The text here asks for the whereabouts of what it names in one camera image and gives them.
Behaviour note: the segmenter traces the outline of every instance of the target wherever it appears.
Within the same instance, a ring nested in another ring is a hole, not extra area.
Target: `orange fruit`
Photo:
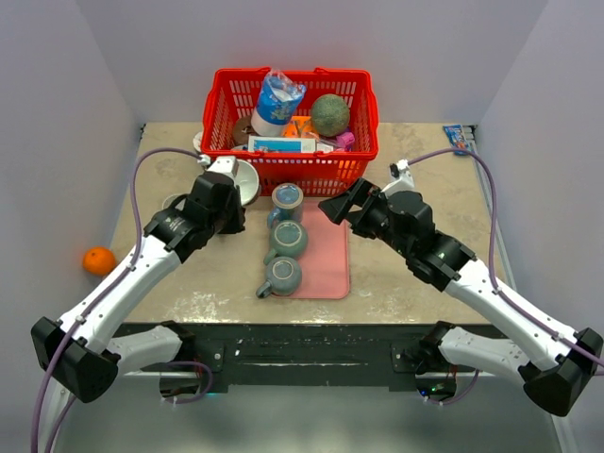
[[[104,277],[115,269],[117,260],[108,248],[94,247],[84,255],[82,266],[91,274]]]

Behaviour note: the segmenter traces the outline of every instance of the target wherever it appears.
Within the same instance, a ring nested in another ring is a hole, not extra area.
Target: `mug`
[[[275,206],[266,219],[266,225],[269,228],[273,228],[284,220],[302,221],[302,209],[304,208],[302,189],[290,182],[279,184],[273,190],[272,198]]]
[[[256,290],[256,297],[263,299],[270,294],[290,295],[298,289],[302,281],[302,269],[298,261],[288,258],[275,258],[266,266],[266,281]]]
[[[264,257],[264,264],[268,264],[275,257],[298,258],[309,244],[309,233],[294,220],[279,222],[269,237],[271,247]]]

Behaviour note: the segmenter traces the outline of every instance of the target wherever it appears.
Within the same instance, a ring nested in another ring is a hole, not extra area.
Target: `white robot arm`
[[[136,266],[129,267],[128,275],[73,332],[53,377],[81,401],[95,400],[124,373],[172,361],[187,349],[190,338],[175,323],[128,337],[112,336],[144,296],[214,233],[243,230],[243,209],[233,185],[237,163],[230,159],[217,160],[197,179],[192,193],[182,195],[154,216],[144,229]],[[528,396],[544,410],[566,415],[594,375],[596,365],[561,338],[596,356],[601,352],[602,338],[589,328],[576,332],[556,321],[499,280],[495,291],[485,263],[468,247],[435,228],[431,207],[413,191],[407,161],[391,165],[390,171],[392,181],[383,190],[360,178],[346,192],[321,202],[321,210],[334,223],[347,220],[355,234],[387,243],[406,260],[416,277],[467,304],[508,337],[488,339],[439,322],[420,344],[405,351],[405,360],[426,371],[432,365],[450,363],[508,378],[523,385]],[[183,199],[184,208],[179,210],[177,202]],[[361,209],[351,211],[354,206]],[[128,268],[130,258],[126,257],[58,322],[42,318],[32,328],[42,368],[87,304]],[[499,291],[543,326],[558,332],[558,337],[552,338],[506,303]]]
[[[319,207],[336,224],[347,220],[353,233],[381,239],[406,260],[416,277],[470,306],[509,338],[492,340],[439,322],[406,351],[405,359],[423,371],[450,363],[508,378],[522,384],[542,409],[566,415],[596,372],[596,364],[570,346],[599,357],[602,337],[589,328],[576,332],[498,279],[494,285],[488,267],[472,250],[436,229],[431,207],[413,191],[408,162],[400,160],[390,171],[391,182],[383,190],[360,178]]]
[[[191,346],[188,332],[172,322],[145,333],[112,337],[147,293],[192,252],[204,247],[214,234],[244,230],[243,207],[234,182],[237,172],[236,159],[215,161],[197,177],[191,193],[181,195],[167,209],[157,212],[144,228],[135,265],[131,259],[137,247],[57,322],[42,318],[31,329],[43,369],[49,366],[64,337],[71,334],[52,376],[79,400],[94,401],[118,376],[173,361]],[[109,287],[112,290],[83,319],[82,312]]]

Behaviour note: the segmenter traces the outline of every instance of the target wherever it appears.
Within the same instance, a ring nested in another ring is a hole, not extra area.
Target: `red basket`
[[[202,151],[215,159],[235,156],[252,163],[260,175],[262,195],[270,195],[282,182],[293,182],[307,196],[332,196],[344,191],[363,174],[378,154],[378,103],[366,71],[317,68],[286,71],[291,80],[307,87],[295,115],[310,115],[312,103],[323,94],[339,94],[350,107],[350,127],[355,134],[350,152],[314,154],[233,151],[232,129],[242,116],[251,115],[260,86],[270,68],[221,69],[204,110]]]

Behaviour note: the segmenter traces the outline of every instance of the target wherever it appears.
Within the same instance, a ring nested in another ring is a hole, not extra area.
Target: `pink object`
[[[336,136],[336,143],[339,147],[345,149],[346,151],[352,150],[352,145],[355,143],[355,136],[350,131],[350,129]]]
[[[309,233],[309,245],[298,262],[302,282],[294,299],[342,299],[350,291],[346,222],[332,224],[319,210],[318,201],[304,203],[302,225]]]

